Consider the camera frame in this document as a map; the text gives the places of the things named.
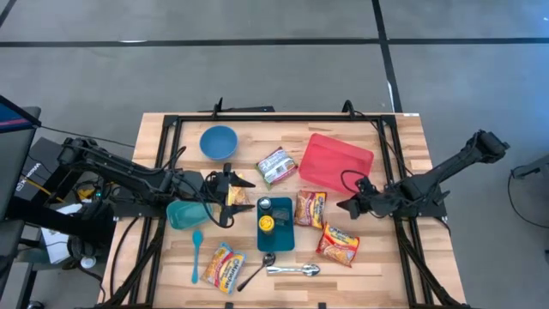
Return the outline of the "blue round bowl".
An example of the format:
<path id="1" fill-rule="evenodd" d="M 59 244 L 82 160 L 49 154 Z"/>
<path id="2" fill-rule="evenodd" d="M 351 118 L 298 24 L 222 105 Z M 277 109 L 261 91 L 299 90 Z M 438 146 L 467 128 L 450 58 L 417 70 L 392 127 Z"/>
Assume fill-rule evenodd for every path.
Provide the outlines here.
<path id="1" fill-rule="evenodd" d="M 235 154 L 238 147 L 238 136 L 228 126 L 215 125 L 203 132 L 199 146 L 202 153 L 209 159 L 222 161 Z"/>

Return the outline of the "teal plastic spoon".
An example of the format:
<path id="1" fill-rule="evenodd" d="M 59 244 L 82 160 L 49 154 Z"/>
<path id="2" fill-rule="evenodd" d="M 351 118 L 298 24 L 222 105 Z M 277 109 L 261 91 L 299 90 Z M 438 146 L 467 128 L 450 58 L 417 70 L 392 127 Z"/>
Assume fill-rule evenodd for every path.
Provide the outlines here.
<path id="1" fill-rule="evenodd" d="M 198 283 L 198 264 L 199 264 L 199 251 L 200 246 L 203 241 L 203 235 L 200 230 L 195 230 L 192 234 L 192 243 L 194 246 L 194 258 L 193 258 L 193 269 L 191 275 L 191 282 L 193 284 Z"/>

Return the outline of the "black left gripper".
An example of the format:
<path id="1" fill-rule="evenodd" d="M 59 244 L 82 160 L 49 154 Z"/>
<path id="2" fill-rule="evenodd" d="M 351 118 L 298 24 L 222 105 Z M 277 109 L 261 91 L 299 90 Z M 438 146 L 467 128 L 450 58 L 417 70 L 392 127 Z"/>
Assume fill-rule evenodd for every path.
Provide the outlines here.
<path id="1" fill-rule="evenodd" d="M 255 208 L 251 204 L 233 205 L 232 213 L 226 204 L 227 195 L 231 182 L 232 165 L 225 163 L 220 172 L 212 171 L 206 178 L 204 183 L 205 191 L 208 197 L 215 203 L 220 205 L 220 218 L 218 220 L 220 227 L 231 227 L 234 224 L 232 213 L 250 211 Z M 232 175 L 232 186 L 243 188 L 254 188 L 255 185 L 245 179 L 241 179 L 237 174 Z"/>

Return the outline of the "green-edged shrimp ramen packet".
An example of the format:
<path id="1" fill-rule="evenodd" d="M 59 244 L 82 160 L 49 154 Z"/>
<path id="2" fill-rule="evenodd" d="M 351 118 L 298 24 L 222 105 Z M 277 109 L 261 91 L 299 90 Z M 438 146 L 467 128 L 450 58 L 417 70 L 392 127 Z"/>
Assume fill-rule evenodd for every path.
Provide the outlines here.
<path id="1" fill-rule="evenodd" d="M 274 185 L 293 175 L 298 170 L 298 163 L 283 147 L 263 158 L 256 164 L 257 171 L 270 190 Z"/>

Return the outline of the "red plastic bin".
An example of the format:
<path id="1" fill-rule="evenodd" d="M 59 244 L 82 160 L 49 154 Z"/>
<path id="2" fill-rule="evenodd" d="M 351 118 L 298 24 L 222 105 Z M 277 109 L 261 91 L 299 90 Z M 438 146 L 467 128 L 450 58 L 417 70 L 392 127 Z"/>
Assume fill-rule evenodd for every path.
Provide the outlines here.
<path id="1" fill-rule="evenodd" d="M 374 154 L 318 133 L 311 135 L 299 164 L 300 178 L 333 191 L 352 194 L 354 182 L 369 176 Z"/>

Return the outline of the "bright red ramen packet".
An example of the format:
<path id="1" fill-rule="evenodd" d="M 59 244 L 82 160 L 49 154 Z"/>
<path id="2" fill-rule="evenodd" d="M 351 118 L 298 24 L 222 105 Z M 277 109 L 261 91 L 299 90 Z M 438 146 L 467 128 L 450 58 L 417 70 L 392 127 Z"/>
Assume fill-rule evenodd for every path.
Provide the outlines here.
<path id="1" fill-rule="evenodd" d="M 351 268 L 356 258 L 360 238 L 352 236 L 338 227 L 326 223 L 323 234 L 318 242 L 316 253 L 338 264 Z"/>

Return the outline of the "blue-edged ramen packet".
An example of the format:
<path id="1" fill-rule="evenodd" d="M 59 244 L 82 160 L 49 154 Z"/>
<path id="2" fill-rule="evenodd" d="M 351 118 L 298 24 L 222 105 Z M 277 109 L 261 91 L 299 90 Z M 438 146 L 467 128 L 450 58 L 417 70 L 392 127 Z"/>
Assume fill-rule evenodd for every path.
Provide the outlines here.
<path id="1" fill-rule="evenodd" d="M 227 243 L 220 243 L 208 267 L 202 273 L 201 280 L 225 294 L 232 294 L 245 261 L 244 253 L 234 251 Z"/>

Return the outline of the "silver metal spoon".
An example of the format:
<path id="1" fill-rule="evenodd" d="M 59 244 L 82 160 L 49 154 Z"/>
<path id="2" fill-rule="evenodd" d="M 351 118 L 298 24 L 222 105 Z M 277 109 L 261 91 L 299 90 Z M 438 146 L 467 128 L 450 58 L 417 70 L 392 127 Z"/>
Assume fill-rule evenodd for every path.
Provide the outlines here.
<path id="1" fill-rule="evenodd" d="M 298 268 L 269 266 L 266 270 L 268 274 L 299 273 L 304 276 L 316 276 L 321 272 L 320 267 L 316 264 L 304 264 Z"/>

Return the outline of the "dark red ramen packet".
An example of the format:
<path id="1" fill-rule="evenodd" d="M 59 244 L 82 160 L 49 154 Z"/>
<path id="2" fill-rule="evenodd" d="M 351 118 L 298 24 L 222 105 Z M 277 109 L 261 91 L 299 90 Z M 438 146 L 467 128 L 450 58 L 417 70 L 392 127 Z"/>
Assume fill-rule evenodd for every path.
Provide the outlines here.
<path id="1" fill-rule="evenodd" d="M 327 193 L 321 191 L 299 191 L 293 221 L 303 227 L 323 229 L 323 213 Z"/>

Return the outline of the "blue rectangular plastic bin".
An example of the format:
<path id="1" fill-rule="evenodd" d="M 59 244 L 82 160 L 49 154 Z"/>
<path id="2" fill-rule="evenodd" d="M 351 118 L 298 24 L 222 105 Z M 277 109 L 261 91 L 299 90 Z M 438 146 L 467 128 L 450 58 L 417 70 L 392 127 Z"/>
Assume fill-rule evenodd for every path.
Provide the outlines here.
<path id="1" fill-rule="evenodd" d="M 293 231 L 293 201 L 289 197 L 270 197 L 273 210 L 286 208 L 291 211 L 291 223 L 286 227 L 276 226 L 270 235 L 263 234 L 258 228 L 262 214 L 257 210 L 257 249 L 263 252 L 292 251 L 295 247 Z"/>

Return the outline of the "white paper sheet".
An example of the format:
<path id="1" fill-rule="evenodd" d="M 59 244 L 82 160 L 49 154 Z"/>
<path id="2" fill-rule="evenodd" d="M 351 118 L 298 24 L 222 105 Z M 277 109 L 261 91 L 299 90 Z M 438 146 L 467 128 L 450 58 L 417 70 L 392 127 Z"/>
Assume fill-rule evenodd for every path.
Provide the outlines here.
<path id="1" fill-rule="evenodd" d="M 73 203 L 57 209 L 57 212 L 64 215 L 73 215 L 82 209 L 81 203 Z M 51 264 L 59 264 L 69 257 L 67 244 L 69 235 L 56 230 L 42 227 L 42 238 L 45 241 L 46 250 Z"/>

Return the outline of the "yellow ramen packet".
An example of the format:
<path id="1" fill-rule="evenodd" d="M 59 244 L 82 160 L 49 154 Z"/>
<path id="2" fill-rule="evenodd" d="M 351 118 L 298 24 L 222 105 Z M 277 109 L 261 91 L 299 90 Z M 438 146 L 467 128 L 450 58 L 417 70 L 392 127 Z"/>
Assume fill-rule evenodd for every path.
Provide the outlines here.
<path id="1" fill-rule="evenodd" d="M 250 202 L 248 197 L 246 196 L 245 188 L 232 186 L 233 174 L 236 174 L 236 173 L 231 172 L 229 174 L 229 186 L 228 186 L 228 193 L 226 196 L 226 205 L 233 206 L 233 205 L 249 204 Z"/>

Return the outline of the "black cardboard box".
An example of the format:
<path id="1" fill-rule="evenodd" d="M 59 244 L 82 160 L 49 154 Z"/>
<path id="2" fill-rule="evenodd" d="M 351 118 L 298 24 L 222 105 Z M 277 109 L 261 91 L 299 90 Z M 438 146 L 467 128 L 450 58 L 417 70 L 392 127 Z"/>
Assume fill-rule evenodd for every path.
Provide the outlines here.
<path id="1" fill-rule="evenodd" d="M 28 151 L 14 196 L 32 203 L 62 202 L 72 191 L 81 173 L 62 167 L 57 158 L 60 144 L 41 137 Z"/>

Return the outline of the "teal plastic bin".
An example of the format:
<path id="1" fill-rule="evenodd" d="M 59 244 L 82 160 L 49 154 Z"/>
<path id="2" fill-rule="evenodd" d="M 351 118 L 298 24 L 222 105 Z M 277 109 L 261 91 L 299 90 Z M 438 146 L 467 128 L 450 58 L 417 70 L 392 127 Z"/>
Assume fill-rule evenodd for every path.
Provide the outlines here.
<path id="1" fill-rule="evenodd" d="M 174 201 L 166 207 L 167 220 L 177 230 L 203 224 L 209 220 L 208 214 L 212 214 L 212 207 L 208 203 L 203 205 L 199 202 Z"/>

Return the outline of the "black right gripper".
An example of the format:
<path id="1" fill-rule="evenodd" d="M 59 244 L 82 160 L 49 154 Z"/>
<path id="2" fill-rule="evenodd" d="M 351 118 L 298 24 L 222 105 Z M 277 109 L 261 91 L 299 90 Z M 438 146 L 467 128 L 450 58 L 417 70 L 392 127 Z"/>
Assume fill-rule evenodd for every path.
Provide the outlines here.
<path id="1" fill-rule="evenodd" d="M 353 220 L 368 212 L 373 212 L 376 217 L 385 217 L 389 214 L 389 206 L 383 200 L 383 194 L 367 177 L 357 180 L 355 185 L 358 191 L 353 197 L 336 204 L 341 209 L 349 210 Z"/>

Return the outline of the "yellow-lid seasoning jar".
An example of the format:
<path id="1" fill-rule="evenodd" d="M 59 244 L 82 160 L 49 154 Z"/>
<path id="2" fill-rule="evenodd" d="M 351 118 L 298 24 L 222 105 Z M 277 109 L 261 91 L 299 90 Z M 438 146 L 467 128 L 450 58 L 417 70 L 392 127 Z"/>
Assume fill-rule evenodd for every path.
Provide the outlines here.
<path id="1" fill-rule="evenodd" d="M 275 220 L 271 215 L 263 215 L 258 220 L 259 230 L 265 234 L 270 235 L 275 230 Z"/>

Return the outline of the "dark computer monitor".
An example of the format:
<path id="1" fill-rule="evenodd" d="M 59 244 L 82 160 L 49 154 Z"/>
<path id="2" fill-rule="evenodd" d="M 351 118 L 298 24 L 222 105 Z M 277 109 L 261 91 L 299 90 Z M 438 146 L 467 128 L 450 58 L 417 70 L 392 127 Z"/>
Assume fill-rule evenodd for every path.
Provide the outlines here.
<path id="1" fill-rule="evenodd" d="M 0 94 L 0 221 L 19 181 L 35 131 L 41 126 L 37 106 L 19 107 Z"/>

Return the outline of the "black aluminium table frame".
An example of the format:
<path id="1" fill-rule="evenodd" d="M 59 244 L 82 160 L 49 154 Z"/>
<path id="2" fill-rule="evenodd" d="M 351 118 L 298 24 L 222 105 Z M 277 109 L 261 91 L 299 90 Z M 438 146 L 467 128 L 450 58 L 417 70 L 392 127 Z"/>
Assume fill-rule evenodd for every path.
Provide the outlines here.
<path id="1" fill-rule="evenodd" d="M 200 135 L 209 127 L 225 124 L 238 134 L 237 153 L 233 168 L 252 183 L 247 190 L 250 200 L 263 196 L 294 197 L 299 190 L 312 188 L 312 183 L 298 175 L 278 185 L 267 187 L 255 169 L 257 161 L 276 148 L 285 149 L 300 160 L 311 135 L 318 133 L 374 154 L 371 181 L 382 187 L 390 179 L 400 176 L 398 162 L 383 161 L 383 142 L 389 142 L 388 155 L 401 151 L 403 162 L 414 173 L 431 169 L 432 162 L 421 119 L 417 114 L 385 113 L 382 115 L 385 132 L 379 135 L 374 121 L 377 115 L 351 116 L 346 112 L 223 112 L 212 117 L 206 112 L 186 112 L 179 127 L 165 128 L 164 115 L 146 113 L 142 117 L 133 155 L 144 166 L 154 164 L 157 157 L 167 158 L 172 139 L 178 136 L 186 147 L 179 160 L 181 167 L 209 173 L 220 167 L 202 154 L 198 147 Z M 298 308 L 327 309 L 397 308 L 406 309 L 407 284 L 404 263 L 398 249 L 395 224 L 383 219 L 362 215 L 351 219 L 337 203 L 343 195 L 329 191 L 327 218 L 336 227 L 358 236 L 359 253 L 351 267 L 320 257 L 316 252 L 320 232 L 313 228 L 295 229 L 295 247 L 279 253 L 278 265 L 285 271 L 270 275 L 261 268 L 262 253 L 256 248 L 256 215 L 252 211 L 238 214 L 235 225 L 224 229 L 212 222 L 202 225 L 204 240 L 199 250 L 192 245 L 189 231 L 167 227 L 160 248 L 160 258 L 148 262 L 137 288 L 137 299 L 147 298 L 148 282 L 156 278 L 154 309 L 209 309 L 231 304 L 233 309 Z M 193 270 L 204 270 L 220 243 L 245 253 L 244 268 L 238 277 L 243 290 L 225 294 L 206 282 L 193 283 Z M 290 267 L 316 263 L 317 276 L 290 273 Z"/>

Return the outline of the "black spoon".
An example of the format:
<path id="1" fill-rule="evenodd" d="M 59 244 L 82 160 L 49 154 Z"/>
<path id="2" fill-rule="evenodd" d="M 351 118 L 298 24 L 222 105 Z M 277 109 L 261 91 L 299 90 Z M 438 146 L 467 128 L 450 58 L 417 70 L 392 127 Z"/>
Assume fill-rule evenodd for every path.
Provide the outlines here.
<path id="1" fill-rule="evenodd" d="M 243 281 L 240 285 L 237 287 L 237 291 L 241 292 L 248 283 L 264 268 L 272 266 L 275 263 L 276 256 L 274 253 L 266 253 L 262 258 L 262 264 L 261 266 L 251 275 L 249 276 L 245 281 Z"/>

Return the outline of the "dark green spice tin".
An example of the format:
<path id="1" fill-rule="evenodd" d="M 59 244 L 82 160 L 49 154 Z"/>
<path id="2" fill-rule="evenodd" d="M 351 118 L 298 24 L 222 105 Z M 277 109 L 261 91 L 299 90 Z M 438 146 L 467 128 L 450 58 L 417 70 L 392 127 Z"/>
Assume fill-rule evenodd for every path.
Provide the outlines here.
<path id="1" fill-rule="evenodd" d="M 291 211 L 286 208 L 276 208 L 273 210 L 272 217 L 276 226 L 286 227 L 291 223 Z"/>

